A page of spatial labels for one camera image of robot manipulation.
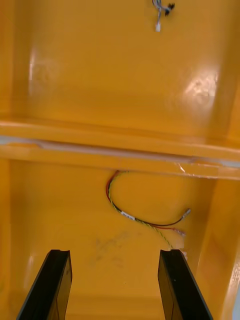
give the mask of plastic compartment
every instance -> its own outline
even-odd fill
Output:
[[[239,161],[238,9],[3,1],[0,134]]]
[[[85,156],[89,167],[58,163],[57,153],[55,163],[0,160],[2,319],[15,319],[52,248],[71,251],[67,319],[164,319],[157,268],[168,245],[112,208],[105,185],[113,170],[104,168],[104,158]],[[215,319],[231,319],[237,294],[239,191],[239,181],[140,171],[122,175],[112,189],[119,206],[153,222],[192,209],[179,228],[187,233],[188,263]],[[164,235],[183,246],[174,232]]]
[[[1,319],[15,319],[53,247],[72,255],[67,319],[163,319],[167,245],[112,209],[116,169],[134,171],[113,188],[126,211],[170,221],[192,208],[181,226],[189,265],[213,317],[232,318],[239,14],[236,0],[187,0],[156,33],[151,0],[1,2]]]

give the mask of yellow panel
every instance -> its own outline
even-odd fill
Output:
[[[46,253],[61,249],[71,252],[69,315],[163,319],[156,272],[160,249],[168,245],[112,208],[105,194],[112,171],[22,161],[10,168],[14,316]],[[115,181],[112,196],[124,210],[152,222],[171,221],[192,208],[179,228],[187,233],[188,263],[196,273],[214,185],[211,179],[129,173]],[[164,234],[174,246],[182,244],[174,232]]]
[[[0,177],[0,315],[4,319],[9,316],[11,278],[10,168],[8,160],[0,159]]]
[[[2,28],[13,41],[12,116],[217,139],[230,128],[239,137],[237,0],[176,3],[160,33],[151,0],[11,8]]]
[[[232,319],[240,281],[239,192],[238,182],[217,182],[197,269],[214,319]]]

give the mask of white connector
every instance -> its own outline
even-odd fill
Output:
[[[161,23],[158,22],[158,23],[156,24],[156,32],[160,32],[160,31],[161,31]]]

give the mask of yellow plastic surface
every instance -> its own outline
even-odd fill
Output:
[[[71,252],[66,319],[164,319],[157,268],[168,246],[111,207],[117,169],[131,171],[112,189],[128,213],[160,223],[192,209],[179,225],[188,264],[214,319],[232,318],[239,9],[179,1],[156,33],[151,0],[1,2],[1,319],[16,318],[50,249]]]
[[[237,0],[180,1],[160,33],[151,0],[0,14],[0,134],[240,160]]]

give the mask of horizontal ledge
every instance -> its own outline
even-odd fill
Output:
[[[137,129],[33,119],[2,119],[0,135],[62,143],[240,161],[240,144]]]
[[[240,180],[240,163],[127,151],[36,139],[1,137],[0,158],[101,169]]]

